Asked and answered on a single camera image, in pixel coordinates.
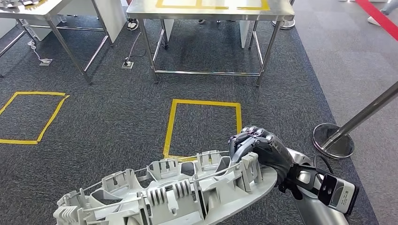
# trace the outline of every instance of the metal table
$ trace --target metal table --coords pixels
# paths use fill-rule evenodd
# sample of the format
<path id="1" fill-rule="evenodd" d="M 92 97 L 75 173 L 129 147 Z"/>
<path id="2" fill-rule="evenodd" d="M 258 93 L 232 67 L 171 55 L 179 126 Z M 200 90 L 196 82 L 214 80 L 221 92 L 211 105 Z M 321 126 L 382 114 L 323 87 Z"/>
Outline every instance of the metal table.
<path id="1" fill-rule="evenodd" d="M 141 32 L 146 46 L 146 55 L 151 63 L 151 72 L 155 83 L 159 82 L 158 74 L 177 75 L 231 75 L 231 76 L 256 76 L 256 85 L 261 84 L 264 71 L 267 67 L 271 48 L 276 34 L 283 21 L 291 21 L 294 18 L 294 11 L 287 0 L 134 0 L 127 9 L 130 18 L 137 18 L 140 23 Z M 149 42 L 144 26 L 144 19 L 160 19 L 162 30 L 154 56 L 152 57 Z M 157 70 L 155 68 L 156 58 L 162 40 L 165 49 L 168 48 L 168 41 L 164 19 L 206 19 L 206 20 L 249 20 L 255 21 L 249 49 L 253 42 L 257 49 L 261 69 L 258 73 L 235 73 L 235 72 L 199 72 L 199 71 L 171 71 Z M 267 52 L 262 57 L 260 44 L 257 39 L 258 21 L 276 21 L 274 31 L 269 42 Z"/>
<path id="2" fill-rule="evenodd" d="M 103 28 L 83 28 L 83 27 L 57 27 L 52 21 L 52 17 L 57 15 L 58 12 L 60 12 L 67 4 L 69 4 L 72 0 L 42 0 L 36 5 L 32 6 L 19 6 L 16 8 L 0 8 L 0 18 L 11 18 L 11 19 L 16 19 L 16 21 L 22 26 L 23 32 L 20 33 L 13 41 L 11 41 L 1 52 L 0 52 L 0 57 L 6 53 L 8 49 L 10 49 L 24 34 L 28 34 L 29 37 L 34 41 L 34 38 L 30 35 L 30 33 L 27 31 L 26 27 L 36 27 L 36 28 L 49 28 L 53 31 L 59 42 L 61 43 L 62 47 L 65 49 L 69 57 L 72 59 L 73 63 L 79 70 L 79 72 L 83 75 L 85 80 L 89 83 L 92 84 L 90 78 L 87 76 L 86 71 L 94 61 L 95 57 L 98 55 L 100 52 L 101 48 L 103 47 L 104 43 L 106 40 L 109 38 L 108 31 L 105 27 L 105 24 L 102 20 L 101 14 L 98 10 L 97 3 L 95 0 L 91 0 L 92 4 L 94 6 L 94 9 L 98 15 L 99 21 L 101 22 L 101 25 Z M 39 26 L 39 25 L 26 25 L 21 23 L 21 19 L 26 19 L 26 20 L 42 20 L 46 21 L 48 26 Z M 101 41 L 101 44 L 99 45 L 98 49 L 94 53 L 94 55 L 91 57 L 89 63 L 83 68 L 79 61 L 75 58 L 75 56 L 72 54 L 71 50 L 68 48 L 68 46 L 65 43 L 65 40 L 63 39 L 61 33 L 58 30 L 86 30 L 86 31 L 103 31 L 105 33 L 105 37 Z"/>

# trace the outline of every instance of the dark gray carpet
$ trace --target dark gray carpet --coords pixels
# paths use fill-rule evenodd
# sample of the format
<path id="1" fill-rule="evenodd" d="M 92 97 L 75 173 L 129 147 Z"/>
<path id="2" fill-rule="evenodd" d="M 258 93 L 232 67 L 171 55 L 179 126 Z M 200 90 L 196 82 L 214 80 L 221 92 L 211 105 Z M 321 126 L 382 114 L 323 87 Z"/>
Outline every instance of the dark gray carpet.
<path id="1" fill-rule="evenodd" d="M 98 23 L 85 17 L 78 17 L 79 22 L 85 26 Z M 160 23 L 148 20 L 147 28 L 154 51 Z M 268 22 L 259 23 L 261 43 L 268 42 L 272 29 Z M 83 62 L 89 60 L 102 39 L 98 32 L 61 32 Z M 0 40 L 0 47 L 16 33 L 14 29 Z M 236 22 L 220 25 L 176 22 L 170 48 L 161 51 L 157 66 L 258 71 L 256 53 L 240 48 L 238 33 Z M 254 78 L 209 76 L 162 76 L 160 84 L 154 85 L 145 57 L 132 58 L 135 62 L 132 70 L 120 69 L 137 34 L 138 31 L 123 30 L 113 48 L 105 46 L 89 69 L 93 86 L 86 85 L 53 34 L 38 45 L 42 57 L 54 59 L 50 67 L 38 66 L 36 56 L 25 45 L 27 37 L 0 59 L 0 73 L 5 76 L 0 79 L 1 104 L 21 90 L 71 95 L 42 142 L 0 144 L 0 224 L 54 224 L 52 213 L 63 194 L 87 187 L 110 173 L 142 168 L 162 158 L 173 98 L 239 102 L 243 125 L 264 127 L 277 134 L 288 147 L 310 157 L 317 153 L 312 146 L 312 129 L 321 122 L 334 120 L 295 29 L 279 33 L 267 77 L 260 88 L 255 88 Z M 140 40 L 134 54 L 143 53 Z M 41 101 L 31 98 L 20 111 L 1 115 L 1 127 L 10 129 L 9 133 L 17 130 L 19 137 L 30 137 L 31 128 L 37 124 L 24 117 L 28 110 L 41 107 Z M 52 100 L 49 100 L 48 106 L 35 114 L 48 116 L 53 110 L 51 107 Z M 180 105 L 177 113 L 171 144 L 173 153 L 189 156 L 198 150 L 228 149 L 228 136 L 236 129 L 233 110 Z M 331 160 L 331 164 L 338 176 L 360 185 L 350 159 Z M 352 225 L 378 224 L 363 191 L 349 221 Z M 290 194 L 274 189 L 223 224 L 297 225 L 302 222 Z"/>

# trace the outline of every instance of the shoe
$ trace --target shoe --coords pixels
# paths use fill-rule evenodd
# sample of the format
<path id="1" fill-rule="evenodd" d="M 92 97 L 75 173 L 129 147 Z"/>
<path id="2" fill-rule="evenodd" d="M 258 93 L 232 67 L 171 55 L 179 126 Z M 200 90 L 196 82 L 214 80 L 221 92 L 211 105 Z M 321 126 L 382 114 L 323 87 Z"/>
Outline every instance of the shoe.
<path id="1" fill-rule="evenodd" d="M 375 19 L 373 19 L 373 17 L 371 17 L 371 16 L 367 19 L 367 21 L 368 21 L 369 23 L 371 23 L 371 24 L 380 26 L 380 24 L 379 24 Z"/>
<path id="2" fill-rule="evenodd" d="M 129 19 L 129 24 L 127 24 L 128 30 L 136 30 L 138 28 L 138 20 L 137 19 Z"/>

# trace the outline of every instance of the electrical cable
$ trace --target electrical cable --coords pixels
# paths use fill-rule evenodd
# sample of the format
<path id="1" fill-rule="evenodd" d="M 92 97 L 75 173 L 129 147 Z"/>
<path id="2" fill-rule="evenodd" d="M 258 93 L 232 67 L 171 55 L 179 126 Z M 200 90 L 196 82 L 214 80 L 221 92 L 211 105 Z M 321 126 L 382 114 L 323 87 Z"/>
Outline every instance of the electrical cable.
<path id="1" fill-rule="evenodd" d="M 140 33 L 137 35 L 137 38 L 136 38 L 136 40 L 134 41 L 133 46 L 132 46 L 131 49 L 130 49 L 129 56 L 128 56 L 127 58 L 124 59 L 124 62 L 127 63 L 127 61 L 130 59 L 131 53 L 133 52 L 133 48 L 134 48 L 134 46 L 136 45 L 136 42 L 137 42 L 137 40 L 138 40 L 138 38 L 139 38 L 139 36 L 140 36 L 141 34 L 142 34 L 142 32 L 140 32 Z"/>
<path id="2" fill-rule="evenodd" d="M 316 158 L 322 159 L 322 161 L 325 162 L 326 166 L 328 167 L 330 173 L 333 174 L 332 167 L 330 166 L 328 160 L 327 160 L 324 156 L 316 155 L 316 156 L 314 157 L 314 167 L 315 167 L 315 168 L 318 168 L 318 165 L 316 164 L 316 162 L 317 162 Z"/>
<path id="3" fill-rule="evenodd" d="M 41 59 L 40 56 L 38 55 L 38 53 L 36 52 L 36 46 L 35 43 L 31 40 L 30 42 L 28 42 L 28 45 L 31 47 L 31 49 L 33 50 L 33 52 L 37 55 L 38 60 L 40 60 L 43 63 L 49 63 L 49 61 L 51 61 L 51 59 Z"/>

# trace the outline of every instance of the light gray floor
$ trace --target light gray floor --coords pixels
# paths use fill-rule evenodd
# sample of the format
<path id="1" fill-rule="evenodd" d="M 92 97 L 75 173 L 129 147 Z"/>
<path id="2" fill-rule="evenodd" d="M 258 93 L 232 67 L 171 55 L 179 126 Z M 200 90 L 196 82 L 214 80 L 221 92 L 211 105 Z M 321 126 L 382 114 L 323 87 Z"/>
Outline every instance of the light gray floor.
<path id="1" fill-rule="evenodd" d="M 383 3 L 375 4 L 382 8 Z M 355 2 L 298 0 L 296 28 L 338 125 L 398 80 L 398 42 Z M 398 24 L 398 10 L 390 15 Z M 355 131 L 355 168 L 380 224 L 397 224 L 398 100 Z"/>

